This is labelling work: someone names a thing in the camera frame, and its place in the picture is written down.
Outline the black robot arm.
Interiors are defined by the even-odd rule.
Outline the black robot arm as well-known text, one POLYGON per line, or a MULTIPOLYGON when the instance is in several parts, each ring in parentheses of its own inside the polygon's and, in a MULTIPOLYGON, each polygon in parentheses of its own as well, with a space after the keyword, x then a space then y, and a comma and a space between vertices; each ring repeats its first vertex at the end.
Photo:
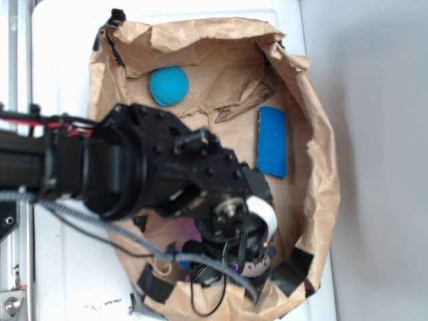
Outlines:
POLYGON ((201 241, 188 241, 193 275, 205 286, 218 265, 262 282, 274 254, 278 223, 263 174, 240 162, 219 138, 191 130, 170 112, 119 104, 101 121, 1 112, 1 119, 39 137, 1 132, 1 190, 27 198, 79 199, 104 221, 143 209, 162 217, 189 217, 201 241))

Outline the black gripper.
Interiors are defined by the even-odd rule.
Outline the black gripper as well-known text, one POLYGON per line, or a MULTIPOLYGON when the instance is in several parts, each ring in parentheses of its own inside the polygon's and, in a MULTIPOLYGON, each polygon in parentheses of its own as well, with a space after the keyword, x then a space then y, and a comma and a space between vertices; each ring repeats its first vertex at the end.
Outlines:
MULTIPOLYGON (((210 218, 195 220, 202 240, 187 241, 182 252, 215 259, 239 275, 245 262, 258 263, 266 257, 271 260, 276 254, 273 240, 278 220, 264 199, 235 197, 216 206, 211 214, 210 218)), ((254 286, 262 286, 269 274, 270 267, 259 277, 247 279, 254 286)))

